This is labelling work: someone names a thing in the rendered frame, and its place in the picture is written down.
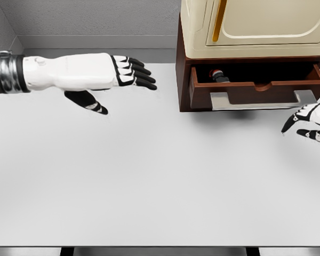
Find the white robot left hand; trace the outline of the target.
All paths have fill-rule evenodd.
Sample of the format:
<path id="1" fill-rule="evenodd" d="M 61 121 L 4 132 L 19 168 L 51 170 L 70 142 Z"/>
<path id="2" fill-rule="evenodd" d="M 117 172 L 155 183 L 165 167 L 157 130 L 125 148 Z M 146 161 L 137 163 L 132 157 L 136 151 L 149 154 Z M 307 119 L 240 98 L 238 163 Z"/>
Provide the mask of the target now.
<path id="1" fill-rule="evenodd" d="M 67 99 L 80 107 L 106 115 L 108 110 L 90 93 L 113 87 L 140 86 L 156 90 L 156 80 L 145 64 L 135 58 L 108 53 L 59 57 L 54 85 Z"/>

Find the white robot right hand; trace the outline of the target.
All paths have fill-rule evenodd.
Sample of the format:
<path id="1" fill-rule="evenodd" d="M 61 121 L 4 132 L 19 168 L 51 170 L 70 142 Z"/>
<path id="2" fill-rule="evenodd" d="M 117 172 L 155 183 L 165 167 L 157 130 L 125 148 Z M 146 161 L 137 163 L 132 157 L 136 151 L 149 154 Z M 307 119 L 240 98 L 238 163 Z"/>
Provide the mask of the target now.
<path id="1" fill-rule="evenodd" d="M 320 103 L 307 104 L 301 107 L 287 119 L 281 132 L 287 132 L 298 121 L 313 122 L 320 125 Z M 320 130 L 298 129 L 297 134 L 320 142 Z"/>

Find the brown wooden drawer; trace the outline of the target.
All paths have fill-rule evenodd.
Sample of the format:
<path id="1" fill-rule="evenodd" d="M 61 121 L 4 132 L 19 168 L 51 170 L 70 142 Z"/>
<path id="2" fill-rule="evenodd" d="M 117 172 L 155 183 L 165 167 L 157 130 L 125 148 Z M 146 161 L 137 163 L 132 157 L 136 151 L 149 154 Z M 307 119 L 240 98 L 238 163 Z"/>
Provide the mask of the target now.
<path id="1" fill-rule="evenodd" d="M 211 69 L 220 69 L 229 83 L 216 83 Z M 232 104 L 296 102 L 295 90 L 311 90 L 320 98 L 320 67 L 313 62 L 195 65 L 189 85 L 192 109 L 211 111 L 210 93 L 227 92 Z"/>

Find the brown wooden drawer cabinet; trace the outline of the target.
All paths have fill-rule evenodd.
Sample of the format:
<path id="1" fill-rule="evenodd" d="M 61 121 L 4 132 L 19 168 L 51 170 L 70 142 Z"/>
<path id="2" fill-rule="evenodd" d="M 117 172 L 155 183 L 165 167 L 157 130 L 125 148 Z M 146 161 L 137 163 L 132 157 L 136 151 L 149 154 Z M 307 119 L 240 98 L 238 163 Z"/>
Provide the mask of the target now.
<path id="1" fill-rule="evenodd" d="M 191 68 L 195 65 L 233 64 L 233 63 L 286 63 L 286 62 L 313 62 L 320 67 L 320 55 L 299 57 L 259 57 L 259 58 L 198 58 L 191 59 L 186 56 L 181 25 L 178 28 L 177 58 L 175 64 L 179 109 L 181 112 L 207 111 L 192 109 L 190 106 L 189 85 L 191 81 Z"/>

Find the cream cabinet with door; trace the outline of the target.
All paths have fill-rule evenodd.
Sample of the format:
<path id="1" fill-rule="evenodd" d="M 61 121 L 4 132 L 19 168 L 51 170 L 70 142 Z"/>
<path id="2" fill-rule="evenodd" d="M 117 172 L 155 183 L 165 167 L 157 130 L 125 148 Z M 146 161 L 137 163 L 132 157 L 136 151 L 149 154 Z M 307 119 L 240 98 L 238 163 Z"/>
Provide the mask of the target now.
<path id="1" fill-rule="evenodd" d="M 217 42 L 219 0 L 181 0 L 185 53 L 191 59 L 320 55 L 320 0 L 227 0 Z"/>

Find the black switch with red button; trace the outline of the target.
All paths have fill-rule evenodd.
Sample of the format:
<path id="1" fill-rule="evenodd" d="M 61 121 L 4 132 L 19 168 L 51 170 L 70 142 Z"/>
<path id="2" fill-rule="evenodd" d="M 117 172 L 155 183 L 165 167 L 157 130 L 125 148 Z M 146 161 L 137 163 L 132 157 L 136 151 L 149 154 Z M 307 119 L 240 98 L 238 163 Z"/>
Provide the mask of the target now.
<path id="1" fill-rule="evenodd" d="M 209 76 L 216 82 L 216 83 L 229 83 L 230 80 L 226 77 L 222 70 L 220 69 L 211 69 L 209 72 Z"/>

